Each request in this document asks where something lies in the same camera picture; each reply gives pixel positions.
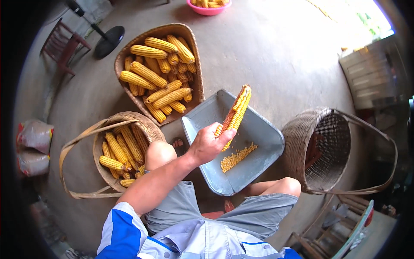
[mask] wicker basket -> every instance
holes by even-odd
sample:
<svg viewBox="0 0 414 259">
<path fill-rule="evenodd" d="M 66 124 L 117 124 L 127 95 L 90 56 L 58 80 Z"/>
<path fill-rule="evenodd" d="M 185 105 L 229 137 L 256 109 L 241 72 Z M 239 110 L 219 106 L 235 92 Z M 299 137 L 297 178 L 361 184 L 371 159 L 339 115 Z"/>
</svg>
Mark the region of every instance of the wicker basket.
<svg viewBox="0 0 414 259">
<path fill-rule="evenodd" d="M 349 160 L 351 152 L 349 122 L 379 134 L 394 145 L 394 168 L 386 183 L 356 191 L 332 190 L 341 179 Z M 322 139 L 316 142 L 316 147 L 321 151 L 322 156 L 305 169 L 306 150 L 314 132 L 322 136 Z M 385 189 L 392 180 L 398 157 L 395 142 L 354 115 L 327 107 L 318 107 L 297 115 L 283 127 L 282 133 L 285 138 L 285 162 L 289 176 L 301 183 L 303 192 L 309 194 L 370 194 Z"/>
<path fill-rule="evenodd" d="M 189 47 L 191 48 L 192 53 L 195 57 L 195 65 L 197 67 L 197 72 L 194 74 L 194 82 L 191 87 L 194 89 L 192 92 L 193 100 L 189 103 L 184 103 L 186 110 L 184 113 L 178 113 L 177 111 L 173 110 L 170 115 L 167 115 L 167 119 L 164 120 L 161 124 L 157 122 L 157 120 L 152 116 L 149 112 L 147 107 L 145 106 L 144 102 L 142 101 L 141 96 L 133 96 L 131 91 L 129 90 L 129 86 L 126 82 L 119 80 L 122 87 L 124 88 L 125 92 L 131 98 L 131 100 L 138 106 L 138 108 L 143 112 L 145 116 L 150 118 L 152 122 L 155 123 L 157 126 L 162 126 L 167 123 L 170 123 L 184 115 L 186 115 L 189 111 L 191 111 L 194 107 L 200 104 L 202 101 L 205 100 L 204 98 L 204 89 L 203 89 L 203 79 L 201 75 L 201 65 L 200 65 L 200 56 L 198 54 L 197 43 L 195 42 L 195 37 L 191 29 L 185 24 L 179 23 L 171 23 L 162 25 L 157 28 L 153 28 L 143 34 L 137 36 L 135 39 L 131 40 L 116 56 L 115 59 L 115 73 L 116 76 L 119 78 L 121 71 L 124 70 L 124 60 L 127 56 L 131 55 L 130 48 L 132 45 L 143 45 L 144 40 L 147 37 L 155 37 L 155 38 L 163 38 L 166 37 L 168 34 L 173 34 L 175 36 L 181 36 L 185 39 L 188 43 Z"/>
<path fill-rule="evenodd" d="M 165 141 L 164 134 L 161 132 L 161 130 L 147 117 L 144 115 L 132 112 L 132 111 L 126 111 L 126 112 L 120 112 L 117 113 L 107 119 L 104 119 L 95 125 L 89 127 L 87 130 L 82 132 L 79 136 L 77 136 L 72 141 L 65 144 L 62 148 L 62 151 L 60 152 L 60 158 L 59 158 L 59 170 L 60 170 L 60 180 L 62 182 L 63 188 L 65 191 L 73 198 L 111 198 L 111 197 L 120 197 L 123 192 L 125 192 L 126 188 L 121 186 L 120 181 L 118 179 L 114 179 L 111 172 L 107 167 L 102 166 L 99 163 L 99 157 L 103 155 L 102 151 L 102 142 L 105 139 L 105 131 L 121 126 L 126 125 L 130 123 L 135 123 L 144 133 L 147 140 L 151 143 L 157 140 Z M 65 178 L 63 176 L 63 161 L 65 160 L 65 157 L 67 153 L 74 147 L 80 140 L 95 134 L 94 144 L 93 144 L 93 155 L 96 167 L 98 169 L 98 172 L 101 174 L 102 178 L 105 180 L 105 182 L 108 184 L 108 186 L 95 191 L 93 193 L 89 194 L 82 194 L 77 193 L 73 191 L 69 191 L 65 184 Z M 102 192 L 112 188 L 119 193 L 109 193 L 109 194 L 103 194 Z"/>
</svg>

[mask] gray metal dustpan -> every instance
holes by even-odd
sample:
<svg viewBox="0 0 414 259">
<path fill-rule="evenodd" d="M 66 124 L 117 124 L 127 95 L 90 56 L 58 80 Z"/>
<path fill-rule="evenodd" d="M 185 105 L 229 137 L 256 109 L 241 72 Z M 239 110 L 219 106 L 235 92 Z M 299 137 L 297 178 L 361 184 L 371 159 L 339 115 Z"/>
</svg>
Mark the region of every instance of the gray metal dustpan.
<svg viewBox="0 0 414 259">
<path fill-rule="evenodd" d="M 216 121 L 223 123 L 235 99 L 235 96 L 221 89 L 182 117 L 181 123 L 188 142 L 191 144 L 194 141 L 200 129 Z M 237 133 L 226 151 L 200 166 L 209 188 L 218 195 L 232 196 L 241 191 L 276 161 L 284 150 L 282 133 L 250 107 L 247 108 Z M 223 158 L 232 152 L 236 153 L 236 149 L 249 147 L 252 142 L 258 148 L 223 173 L 220 167 Z"/>
</svg>

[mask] yellow corn cob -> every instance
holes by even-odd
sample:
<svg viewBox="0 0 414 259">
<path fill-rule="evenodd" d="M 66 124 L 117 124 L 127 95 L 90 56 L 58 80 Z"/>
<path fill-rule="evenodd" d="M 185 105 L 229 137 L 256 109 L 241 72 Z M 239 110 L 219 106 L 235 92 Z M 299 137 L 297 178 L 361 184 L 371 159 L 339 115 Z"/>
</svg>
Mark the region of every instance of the yellow corn cob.
<svg viewBox="0 0 414 259">
<path fill-rule="evenodd" d="M 157 62 L 162 73 L 167 74 L 171 71 L 170 63 L 168 63 L 167 59 L 157 59 Z"/>
<path fill-rule="evenodd" d="M 187 82 L 183 83 L 183 88 L 190 88 Z M 184 96 L 185 102 L 190 102 L 193 99 L 192 93 L 189 93 L 188 95 Z"/>
<path fill-rule="evenodd" d="M 120 180 L 119 183 L 125 188 L 128 188 L 134 181 L 135 179 L 125 179 L 125 180 Z"/>
<path fill-rule="evenodd" d="M 160 99 L 163 96 L 166 96 L 167 94 L 179 89 L 181 87 L 182 83 L 180 80 L 175 80 L 167 85 L 166 88 L 160 89 L 153 93 L 152 95 L 148 96 L 147 100 L 145 102 L 147 103 L 153 103 L 154 101 Z"/>
<path fill-rule="evenodd" d="M 133 45 L 131 47 L 131 53 L 135 55 L 140 55 L 148 58 L 157 58 L 165 59 L 167 58 L 167 53 L 161 49 L 151 48 L 141 45 Z"/>
<path fill-rule="evenodd" d="M 119 76 L 119 79 L 121 79 L 122 81 L 128 82 L 128 83 L 134 84 L 134 85 L 141 86 L 141 87 L 149 89 L 149 90 L 155 90 L 156 89 L 155 85 L 153 85 L 152 83 L 146 81 L 144 78 L 142 78 L 139 75 L 136 75 L 132 72 L 125 71 L 125 70 L 121 72 L 121 75 Z"/>
<path fill-rule="evenodd" d="M 120 147 L 119 143 L 116 141 L 114 135 L 111 132 L 105 134 L 106 141 L 108 142 L 111 150 L 115 154 L 116 159 L 125 165 L 125 171 L 131 170 L 131 164 L 128 162 L 128 158 L 125 155 L 124 151 Z"/>
<path fill-rule="evenodd" d="M 114 170 L 125 170 L 125 166 L 121 162 L 118 162 L 104 155 L 99 157 L 99 162 L 107 168 L 112 168 Z"/>
<path fill-rule="evenodd" d="M 184 113 L 185 111 L 185 106 L 179 101 L 170 102 L 168 105 L 171 106 L 174 110 L 178 111 L 179 113 Z"/>
<path fill-rule="evenodd" d="M 102 151 L 103 151 L 103 155 L 104 155 L 104 156 L 109 157 L 109 158 L 112 158 L 112 157 L 111 157 L 111 152 L 110 152 L 110 150 L 109 150 L 108 143 L 107 143 L 106 141 L 102 142 Z M 109 171 L 111 172 L 112 176 L 113 176 L 115 179 L 118 179 L 118 178 L 119 178 L 119 174 L 118 174 L 118 172 L 117 172 L 115 169 L 113 169 L 113 168 L 109 168 Z"/>
<path fill-rule="evenodd" d="M 144 156 L 141 153 L 140 148 L 138 147 L 137 141 L 134 139 L 131 130 L 128 126 L 124 126 L 121 128 L 122 136 L 125 139 L 126 144 L 128 145 L 133 158 L 140 164 L 144 163 Z"/>
<path fill-rule="evenodd" d="M 133 62 L 133 59 L 131 57 L 125 58 L 125 70 L 131 71 L 131 63 Z"/>
<path fill-rule="evenodd" d="M 187 76 L 183 73 L 178 72 L 177 78 L 183 83 L 188 82 Z"/>
<path fill-rule="evenodd" d="M 166 85 L 168 84 L 168 82 L 159 75 L 157 75 L 157 73 L 147 68 L 143 64 L 138 63 L 137 61 L 132 62 L 131 70 L 139 74 L 143 78 L 147 79 L 148 81 L 154 83 L 156 86 L 163 88 L 166 87 Z"/>
<path fill-rule="evenodd" d="M 165 115 L 170 115 L 171 112 L 173 111 L 173 109 L 171 108 L 171 106 L 169 106 L 168 104 L 166 106 L 162 106 L 159 109 L 162 110 L 162 112 L 165 113 Z"/>
<path fill-rule="evenodd" d="M 137 163 L 137 161 L 134 160 L 132 157 L 131 151 L 129 151 L 127 143 L 125 142 L 125 139 L 122 135 L 116 136 L 116 140 L 118 141 L 119 145 L 121 146 L 122 150 L 124 151 L 125 155 L 127 155 L 128 162 L 131 164 L 131 166 L 136 170 L 140 167 Z"/>
<path fill-rule="evenodd" d="M 167 105 L 173 101 L 177 101 L 180 98 L 183 98 L 184 96 L 191 93 L 191 91 L 192 91 L 191 88 L 180 88 L 156 100 L 155 102 L 153 102 L 153 106 L 154 108 L 159 109 L 160 107 L 164 105 Z"/>
<path fill-rule="evenodd" d="M 153 47 L 153 48 L 157 48 L 157 49 L 161 49 L 163 51 L 169 52 L 169 53 L 177 53 L 178 49 L 175 45 L 167 42 L 167 41 L 163 41 L 154 37 L 148 37 L 145 39 L 145 44 Z"/>
<path fill-rule="evenodd" d="M 143 97 L 142 98 L 144 100 L 145 105 L 147 106 L 148 110 L 151 112 L 151 114 L 154 116 L 154 118 L 159 122 L 162 123 L 166 117 L 165 114 L 160 110 L 160 109 L 156 109 L 154 108 L 154 106 L 152 106 L 152 104 L 148 104 L 145 102 L 146 98 Z"/>
<path fill-rule="evenodd" d="M 167 35 L 169 43 L 174 44 L 178 48 L 178 56 L 184 61 L 184 63 L 191 64 L 195 62 L 194 55 L 189 51 L 176 37 L 173 35 Z"/>
<path fill-rule="evenodd" d="M 185 73 L 187 71 L 187 64 L 178 63 L 178 72 Z"/>
<path fill-rule="evenodd" d="M 154 71 L 157 75 L 161 75 L 161 69 L 159 69 L 159 65 L 158 62 L 155 58 L 148 58 L 145 57 L 145 61 L 146 61 L 146 66 L 151 69 L 152 71 Z"/>
<path fill-rule="evenodd" d="M 170 65 L 177 65 L 178 64 L 178 56 L 175 53 L 169 53 L 167 57 L 168 63 Z"/>
<path fill-rule="evenodd" d="M 137 142 L 138 142 L 138 146 L 140 147 L 140 149 L 141 149 L 141 151 L 142 151 L 142 153 L 144 154 L 144 156 L 145 156 L 145 154 L 147 153 L 147 150 L 148 150 L 148 140 L 147 140 L 147 138 L 144 136 L 144 133 L 142 132 L 142 130 L 137 126 L 137 125 L 135 125 L 135 124 L 133 124 L 132 126 L 131 126 L 131 128 L 132 128 L 132 133 L 134 134 L 134 137 L 135 137 L 135 139 L 137 140 Z"/>
</svg>

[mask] plastic sack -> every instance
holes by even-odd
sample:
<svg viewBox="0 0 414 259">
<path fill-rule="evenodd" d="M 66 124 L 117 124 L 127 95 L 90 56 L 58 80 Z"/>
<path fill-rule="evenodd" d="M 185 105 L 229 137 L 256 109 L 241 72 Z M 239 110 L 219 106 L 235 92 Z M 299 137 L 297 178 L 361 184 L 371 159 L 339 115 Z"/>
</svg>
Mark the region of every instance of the plastic sack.
<svg viewBox="0 0 414 259">
<path fill-rule="evenodd" d="M 49 154 L 52 135 L 53 125 L 39 120 L 28 120 L 19 124 L 16 144 L 17 146 L 23 145 L 28 148 L 35 148 L 47 155 Z"/>
<path fill-rule="evenodd" d="M 34 176 L 49 172 L 48 155 L 42 154 L 34 149 L 21 151 L 17 155 L 17 165 L 25 175 Z"/>
</svg>

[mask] wooden chair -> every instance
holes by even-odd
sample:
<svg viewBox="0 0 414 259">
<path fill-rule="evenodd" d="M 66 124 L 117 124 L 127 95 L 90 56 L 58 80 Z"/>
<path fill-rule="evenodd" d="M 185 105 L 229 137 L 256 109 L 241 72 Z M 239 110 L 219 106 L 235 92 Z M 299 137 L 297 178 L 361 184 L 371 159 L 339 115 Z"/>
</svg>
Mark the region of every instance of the wooden chair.
<svg viewBox="0 0 414 259">
<path fill-rule="evenodd" d="M 79 43 L 88 48 L 86 53 L 91 50 L 91 46 L 79 34 L 62 23 L 62 18 L 60 18 L 47 37 L 40 54 L 46 53 L 58 64 L 60 69 L 74 76 L 75 72 L 68 65 Z"/>
</svg>

